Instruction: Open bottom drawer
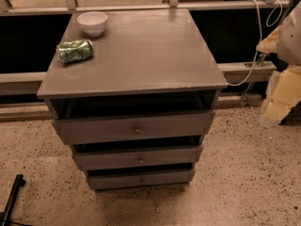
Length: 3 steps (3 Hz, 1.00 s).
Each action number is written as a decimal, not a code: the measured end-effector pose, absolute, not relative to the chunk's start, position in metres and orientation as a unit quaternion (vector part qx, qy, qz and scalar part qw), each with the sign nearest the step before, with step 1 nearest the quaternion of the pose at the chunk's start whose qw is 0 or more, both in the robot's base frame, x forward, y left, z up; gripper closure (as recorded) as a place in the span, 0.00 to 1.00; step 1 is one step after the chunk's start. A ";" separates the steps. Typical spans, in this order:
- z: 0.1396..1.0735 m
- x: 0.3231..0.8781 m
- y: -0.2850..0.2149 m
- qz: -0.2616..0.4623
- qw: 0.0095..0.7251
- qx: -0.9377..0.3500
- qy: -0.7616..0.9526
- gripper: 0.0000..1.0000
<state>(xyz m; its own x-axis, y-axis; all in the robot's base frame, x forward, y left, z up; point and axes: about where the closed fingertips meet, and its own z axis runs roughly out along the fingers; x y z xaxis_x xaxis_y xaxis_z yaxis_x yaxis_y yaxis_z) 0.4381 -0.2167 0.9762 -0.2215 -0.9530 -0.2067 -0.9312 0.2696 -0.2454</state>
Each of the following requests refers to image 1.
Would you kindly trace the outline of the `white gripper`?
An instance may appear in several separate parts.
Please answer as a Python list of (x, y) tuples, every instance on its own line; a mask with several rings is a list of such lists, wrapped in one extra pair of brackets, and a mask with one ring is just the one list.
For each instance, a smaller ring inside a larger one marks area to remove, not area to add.
[[(278, 34), (281, 26), (275, 28), (256, 46), (259, 52), (277, 53)], [(264, 100), (261, 106), (260, 124), (263, 127), (274, 127), (280, 124), (301, 102), (301, 66), (289, 65), (278, 76), (277, 84), (270, 101)]]

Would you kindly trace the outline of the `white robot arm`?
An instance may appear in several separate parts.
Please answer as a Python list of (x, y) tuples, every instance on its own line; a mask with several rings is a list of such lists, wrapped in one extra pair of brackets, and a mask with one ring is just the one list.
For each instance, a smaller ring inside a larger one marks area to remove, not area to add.
[(272, 73), (261, 106), (261, 125), (271, 127), (280, 124), (301, 102), (301, 1), (256, 49), (275, 53), (288, 64), (282, 73)]

